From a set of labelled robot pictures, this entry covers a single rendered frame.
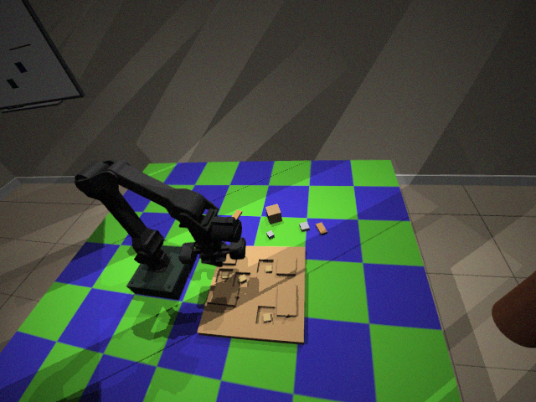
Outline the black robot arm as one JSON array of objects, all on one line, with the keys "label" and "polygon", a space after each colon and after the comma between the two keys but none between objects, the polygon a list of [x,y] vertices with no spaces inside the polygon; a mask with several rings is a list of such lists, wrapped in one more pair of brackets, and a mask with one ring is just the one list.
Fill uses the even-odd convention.
[{"label": "black robot arm", "polygon": [[[235,217],[218,217],[219,209],[200,193],[173,188],[131,167],[124,160],[94,161],[75,175],[75,186],[87,197],[100,200],[132,238],[134,260],[147,264],[147,272],[164,272],[171,259],[162,249],[164,236],[149,229],[124,199],[119,185],[163,206],[199,244],[210,240],[240,241],[242,224]],[[202,215],[207,209],[206,215]],[[170,257],[169,257],[170,256]]]}]

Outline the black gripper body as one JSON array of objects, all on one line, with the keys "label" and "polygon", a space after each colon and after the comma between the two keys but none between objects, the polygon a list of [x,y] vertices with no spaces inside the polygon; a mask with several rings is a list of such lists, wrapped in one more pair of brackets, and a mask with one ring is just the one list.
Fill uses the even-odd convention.
[{"label": "black gripper body", "polygon": [[178,259],[182,264],[191,264],[193,255],[200,254],[202,260],[210,260],[210,257],[225,257],[229,254],[231,260],[243,260],[245,258],[246,241],[243,237],[238,243],[230,242],[226,245],[225,242],[210,240],[205,244],[199,244],[196,241],[192,243],[183,243]]}]

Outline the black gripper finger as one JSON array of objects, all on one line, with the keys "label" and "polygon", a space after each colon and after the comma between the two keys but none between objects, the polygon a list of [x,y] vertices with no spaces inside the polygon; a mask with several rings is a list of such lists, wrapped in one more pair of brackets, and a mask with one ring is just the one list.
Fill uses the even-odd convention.
[{"label": "black gripper finger", "polygon": [[202,263],[205,263],[205,264],[216,265],[216,266],[220,267],[220,266],[215,262],[215,259],[216,259],[216,257],[210,257],[210,260],[201,260],[201,262],[202,262]]},{"label": "black gripper finger", "polygon": [[226,255],[225,257],[219,257],[217,258],[216,256],[216,259],[215,259],[215,262],[221,267],[222,266],[222,262],[225,262],[226,261]]}]

